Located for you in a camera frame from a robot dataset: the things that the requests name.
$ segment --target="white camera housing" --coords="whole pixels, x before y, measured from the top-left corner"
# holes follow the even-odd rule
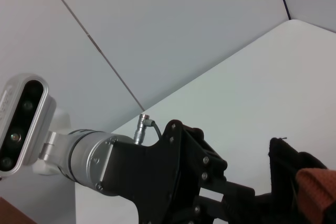
[[[10,130],[9,127],[14,114],[17,111],[19,100],[23,95],[24,87],[29,81],[41,83],[43,92],[29,130],[25,139],[23,139],[23,145],[15,166],[6,171],[3,171],[0,167],[0,177],[8,177],[17,172],[22,165],[31,165],[37,161],[56,109],[56,101],[49,95],[48,84],[43,78],[28,73],[12,77],[6,83],[0,96],[0,153],[4,147],[5,137]]]

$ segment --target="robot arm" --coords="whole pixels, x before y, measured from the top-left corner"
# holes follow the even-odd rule
[[[83,186],[134,202],[140,224],[212,223],[215,218],[244,223],[240,209],[254,200],[254,190],[226,181],[227,163],[201,130],[173,120],[161,136],[155,122],[140,115],[134,138],[93,130],[62,134],[48,131],[55,108],[42,78],[24,74],[7,83],[0,100],[0,177],[39,157]],[[152,146],[141,145],[147,126],[158,132]],[[225,199],[201,197],[200,188]]]

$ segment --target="black fabric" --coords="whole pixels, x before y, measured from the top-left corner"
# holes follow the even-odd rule
[[[336,201],[324,211],[323,224],[336,224]]]
[[[326,169],[317,158],[306,152],[297,152],[281,138],[272,138],[269,145],[271,169],[271,211],[290,214],[294,193],[298,191],[296,173],[302,168]]]

